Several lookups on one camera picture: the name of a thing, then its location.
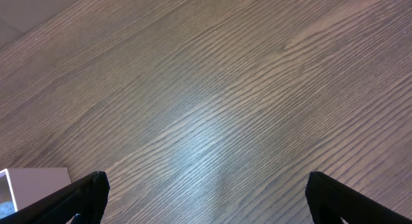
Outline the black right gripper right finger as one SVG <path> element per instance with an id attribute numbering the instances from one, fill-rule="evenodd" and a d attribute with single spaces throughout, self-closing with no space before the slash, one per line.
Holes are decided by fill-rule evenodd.
<path id="1" fill-rule="evenodd" d="M 305 196 L 314 223 L 411 224 L 410 219 L 319 171 L 310 173 Z"/>

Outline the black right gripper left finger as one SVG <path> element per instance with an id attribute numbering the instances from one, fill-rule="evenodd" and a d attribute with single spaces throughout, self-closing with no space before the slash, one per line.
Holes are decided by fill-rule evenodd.
<path id="1" fill-rule="evenodd" d="M 99 224 L 109 195 L 104 171 L 95 171 L 1 219 L 1 224 Z"/>

